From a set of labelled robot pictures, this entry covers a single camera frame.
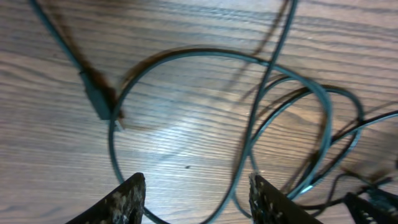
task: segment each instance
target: coiled cable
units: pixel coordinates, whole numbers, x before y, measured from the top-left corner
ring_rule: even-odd
[[[37,4],[36,0],[30,0],[30,3],[36,12],[36,14],[39,16],[43,24],[46,26],[46,28],[50,31],[50,33],[53,35],[55,40],[61,45],[62,49],[65,51],[65,53],[69,56],[69,58],[72,60],[72,62],[75,64],[77,69],[82,70],[83,66],[81,66],[81,63],[76,59],[74,56],[73,52],[67,47],[67,44],[62,40],[61,35],[57,32],[57,30],[54,28],[52,23],[49,21],[49,19],[45,16],[44,12],[42,11],[41,7]],[[309,94],[314,94],[317,96],[319,102],[322,105],[323,112],[325,114],[325,125],[324,129],[322,131],[322,136],[320,138],[320,144],[319,144],[319,150],[317,151],[315,158],[311,160],[309,165],[306,167],[305,171],[303,172],[301,178],[299,179],[298,183],[296,186],[287,194],[287,197],[291,200],[295,199],[301,194],[304,194],[311,188],[315,187],[317,184],[319,184],[326,175],[328,175],[336,166],[340,164],[340,162],[354,149],[355,145],[357,145],[360,136],[361,136],[361,131],[364,127],[369,126],[371,124],[374,124],[376,122],[383,121],[388,118],[392,118],[395,116],[398,116],[398,111],[393,111],[390,113],[386,113],[380,116],[377,116],[375,118],[369,119],[369,120],[364,120],[364,110],[361,102],[358,100],[358,98],[350,93],[347,90],[337,88],[334,86],[326,86],[326,85],[320,85],[317,82],[305,78],[294,71],[291,71],[287,68],[278,66],[276,64],[276,61],[278,59],[278,56],[284,46],[284,42],[287,38],[287,34],[289,32],[290,26],[292,25],[293,19],[294,19],[294,14],[297,8],[297,3],[298,0],[290,0],[290,9],[289,9],[289,14],[287,16],[286,22],[284,29],[282,31],[282,34],[280,36],[280,39],[278,41],[277,47],[274,50],[274,53],[272,54],[272,57],[270,61],[263,60],[258,57],[254,57],[251,55],[247,55],[241,52],[233,51],[233,50],[223,50],[223,49],[184,49],[184,50],[176,50],[173,52],[169,52],[166,54],[163,54],[159,57],[156,58],[156,60],[152,61],[151,63],[148,63],[145,65],[145,67],[142,67],[137,73],[136,76],[130,80],[126,87],[122,90],[118,101],[114,108],[112,108],[112,114],[109,120],[109,131],[108,131],[108,147],[109,147],[109,155],[111,158],[111,163],[115,172],[115,175],[117,179],[119,180],[120,183],[124,182],[124,178],[122,175],[122,172],[119,168],[118,161],[116,159],[116,151],[114,147],[114,131],[115,131],[115,122],[121,112],[121,107],[123,104],[123,101],[126,99],[127,95],[131,91],[131,89],[135,86],[135,84],[138,83],[138,81],[147,73],[149,73],[152,69],[155,67],[167,63],[171,60],[176,60],[178,58],[185,58],[185,57],[199,57],[199,56],[217,56],[217,57],[227,57],[227,58],[235,58],[237,60],[243,60],[248,63],[256,63],[258,65],[262,65],[266,67],[266,71],[264,72],[263,78],[259,84],[257,95],[255,97],[255,100],[252,104],[252,109],[249,115],[249,121],[248,125],[246,127],[246,133],[244,135],[244,144],[243,144],[243,149],[240,155],[240,159],[237,165],[237,168],[234,171],[233,178],[231,180],[231,183],[221,200],[220,204],[216,208],[216,210],[203,222],[202,224],[206,223],[211,223],[215,221],[221,212],[225,209],[227,206],[228,202],[233,199],[233,202],[236,204],[237,208],[243,213],[243,215],[247,216],[250,218],[250,214],[248,212],[244,211],[241,206],[238,203],[238,200],[236,198],[235,190],[236,187],[238,186],[239,179],[241,178],[241,174],[244,168],[244,164],[246,162],[247,157],[250,158],[251,160],[251,165],[254,170],[257,170],[257,164],[252,152],[253,146],[255,145],[256,141],[259,139],[261,134],[267,129],[267,127],[271,124],[271,122],[278,117],[284,110],[286,110],[289,106],[294,104],[297,100],[309,95]],[[285,75],[285,77],[282,77],[281,79],[278,79],[271,84],[267,85],[268,79],[271,75],[271,71],[276,70],[282,74]],[[274,110],[265,120],[264,122],[260,125],[260,127],[254,131],[254,123],[256,122],[256,115],[257,115],[257,109],[259,107],[260,101],[266,96],[267,92],[274,88],[275,86],[288,82],[291,80],[297,80],[301,84],[305,86],[305,88],[302,88],[301,90],[297,91],[297,93],[282,103],[276,110]],[[336,93],[342,96],[345,96],[349,98],[356,110],[357,110],[357,125],[347,131],[342,132],[341,134],[337,136],[332,136],[332,102],[330,100],[330,96],[328,93]],[[349,143],[346,145],[346,147],[321,171],[318,171],[318,168],[324,159],[326,153],[328,152],[329,148],[334,145],[336,142],[339,140],[346,138],[348,136],[351,136],[351,140]],[[314,213],[315,215],[319,215],[324,209],[326,209],[327,206],[334,205],[341,202],[341,200],[335,200],[331,201],[331,197],[325,204],[321,205],[314,205],[314,206],[302,206],[304,209],[309,209],[309,210],[318,210],[318,212]],[[149,209],[145,208],[144,209],[144,214],[152,220],[154,223],[157,224],[165,224],[167,223],[166,221],[163,221],[156,215],[154,215]]]

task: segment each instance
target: cable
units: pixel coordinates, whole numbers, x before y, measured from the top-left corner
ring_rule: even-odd
[[[370,187],[375,187],[372,183],[368,182],[366,179],[362,178],[361,176],[357,175],[357,174],[340,174],[337,175],[337,177],[335,178],[335,180],[333,181],[333,185],[331,187],[331,190],[329,192],[328,198],[326,200],[326,202],[323,204],[322,208],[319,209],[318,211],[316,211],[315,213],[311,214],[312,217],[317,217],[319,216],[321,213],[323,213],[331,204],[331,199],[333,198],[333,195],[335,194],[335,190],[337,187],[337,183],[338,181],[342,178],[342,177],[355,177],[358,180],[364,182],[366,185],[370,186]]]
[[[320,85],[316,83],[315,81],[302,77],[301,75],[286,69],[284,67],[278,66],[276,64],[276,61],[278,59],[278,56],[284,46],[284,42],[287,38],[287,34],[289,32],[290,26],[292,25],[292,21],[294,18],[294,14],[297,8],[297,2],[298,0],[291,0],[290,1],[290,12],[289,15],[287,16],[287,20],[285,22],[284,29],[282,31],[282,34],[280,36],[280,39],[278,41],[277,47],[274,50],[274,53],[272,54],[271,60],[268,62],[266,60],[263,60],[261,58],[257,58],[255,56],[251,55],[246,55],[241,52],[233,51],[233,50],[223,50],[223,49],[185,49],[185,50],[176,50],[173,52],[169,52],[166,54],[163,54],[159,57],[156,58],[156,60],[152,61],[151,63],[147,63],[145,67],[142,67],[138,72],[137,75],[128,82],[126,87],[123,89],[121,92],[118,102],[114,106],[112,110],[112,115],[109,120],[109,132],[108,132],[108,147],[109,147],[109,156],[111,159],[111,163],[116,175],[116,178],[119,180],[120,183],[124,182],[123,175],[121,173],[121,170],[118,165],[118,161],[116,159],[116,151],[114,148],[114,131],[115,131],[115,121],[117,120],[123,101],[126,99],[126,96],[129,94],[131,89],[135,86],[135,84],[138,83],[138,81],[147,73],[149,73],[152,69],[155,67],[169,62],[171,60],[176,60],[179,58],[185,58],[185,57],[199,57],[199,56],[217,56],[217,57],[227,57],[227,58],[235,58],[238,60],[243,60],[245,62],[249,63],[256,63],[258,65],[262,65],[266,67],[266,71],[264,72],[264,76],[261,80],[261,83],[259,84],[259,88],[257,91],[257,95],[255,97],[255,100],[252,104],[252,110],[249,116],[249,121],[248,125],[246,128],[246,134],[244,136],[244,144],[243,144],[243,150],[241,152],[241,157],[239,160],[239,163],[237,165],[236,170],[234,171],[233,178],[231,180],[231,183],[228,187],[228,190],[226,191],[223,199],[221,200],[220,204],[216,208],[216,210],[203,222],[202,224],[205,223],[211,223],[215,221],[218,216],[221,214],[221,212],[225,209],[227,206],[228,202],[233,199],[233,202],[236,204],[237,208],[243,213],[243,215],[247,216],[250,218],[250,214],[248,212],[245,212],[241,206],[239,205],[239,202],[236,198],[235,195],[235,189],[238,185],[239,179],[241,177],[242,171],[244,164],[246,162],[247,157],[250,158],[251,160],[251,165],[253,169],[257,169],[257,164],[255,162],[255,158],[253,155],[252,148],[255,145],[256,141],[259,139],[261,134],[267,129],[267,127],[273,122],[273,120],[278,117],[284,110],[286,110],[289,106],[294,104],[297,100],[309,95],[309,94],[315,94],[318,97],[319,102],[322,105],[323,112],[325,114],[325,125],[324,129],[322,131],[322,136],[321,136],[321,141],[319,145],[319,150],[317,154],[315,155],[315,158],[310,162],[310,164],[307,166],[305,169],[303,175],[301,178],[299,178],[299,181],[297,185],[287,194],[288,198],[293,200],[299,195],[304,194],[311,188],[315,187],[317,184],[319,184],[325,177],[328,175],[336,166],[339,165],[339,163],[350,153],[355,145],[357,145],[360,136],[361,136],[361,131],[364,127],[369,126],[371,124],[374,124],[376,122],[383,121],[388,118],[393,118],[395,116],[398,116],[398,111],[393,111],[390,113],[386,113],[380,116],[377,116],[375,118],[369,119],[369,120],[364,120],[364,110],[361,102],[358,100],[358,98],[353,95],[352,93],[341,89],[337,88],[334,86],[326,86],[326,85]],[[40,6],[36,4],[32,4],[35,11],[38,13],[38,11],[41,11]],[[63,41],[61,40],[61,36],[57,35],[57,33],[52,32],[54,28],[52,27],[51,23],[47,19],[47,17],[44,15],[44,13],[41,15],[38,13],[40,19],[44,23],[44,25],[47,27],[47,29],[52,33],[52,35],[55,37],[55,39],[58,41],[58,43],[62,46],[62,49],[65,51],[67,55],[73,55],[73,53],[70,51],[68,47],[64,46]],[[72,62],[74,62],[75,57],[70,57]],[[271,75],[271,71],[276,70],[282,74],[285,75],[285,77],[276,80],[272,82],[269,85],[266,85],[269,79],[269,76]],[[254,123],[256,121],[256,115],[257,115],[257,109],[259,106],[260,101],[266,96],[267,92],[274,88],[275,86],[288,82],[291,80],[297,80],[301,82],[305,88],[302,88],[298,91],[295,91],[295,95],[282,103],[276,110],[274,110],[265,120],[264,122],[260,125],[260,127],[254,132],[253,134],[253,127]],[[343,95],[347,98],[349,98],[356,110],[357,110],[357,122],[358,124],[339,134],[338,136],[332,136],[332,102],[330,100],[329,93],[336,93],[339,95]],[[329,148],[334,145],[336,142],[339,140],[346,138],[351,135],[351,140],[347,144],[347,146],[320,172],[317,173],[317,170],[324,159],[326,153],[328,152]],[[334,205],[339,203],[339,200],[334,200],[332,201],[331,198],[333,196],[333,192],[335,189],[335,185],[337,183],[338,179],[335,180],[335,184],[332,187],[332,191],[330,193],[330,196],[328,197],[328,200],[326,203],[321,204],[321,205],[313,205],[313,206],[302,206],[304,209],[309,209],[309,210],[320,210],[317,213],[321,213],[326,209],[328,206]],[[159,217],[154,215],[150,210],[147,208],[144,208],[144,214],[152,220],[154,223],[158,224],[165,224],[167,223],[166,221],[161,220]]]

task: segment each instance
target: wooden surface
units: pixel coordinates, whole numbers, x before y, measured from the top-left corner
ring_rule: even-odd
[[[268,58],[280,33],[280,25],[272,25],[284,8],[276,0],[40,3],[70,44],[118,91],[141,60],[177,47],[214,45]],[[396,0],[300,1],[279,64],[351,90],[370,111],[368,118],[397,110],[397,20]],[[78,71],[27,1],[0,1],[0,41],[0,223],[65,223],[117,186],[107,127],[86,99]],[[146,205],[160,218],[198,223],[219,204],[263,71],[225,58],[176,60],[156,68],[128,96],[123,106],[127,130],[116,135],[118,158],[125,176],[144,173]],[[290,82],[272,90],[262,109],[300,87]],[[347,99],[332,98],[337,130],[355,110]],[[282,187],[316,150],[321,119],[318,102],[308,96],[260,138],[255,155],[273,185]],[[397,122],[367,128],[340,167],[366,176],[393,170]],[[250,171],[247,165],[238,187],[246,209]],[[340,172],[298,201],[324,201]],[[347,179],[336,196],[359,186]],[[352,223],[344,206],[330,208],[320,220]],[[217,220],[250,222],[232,203]]]

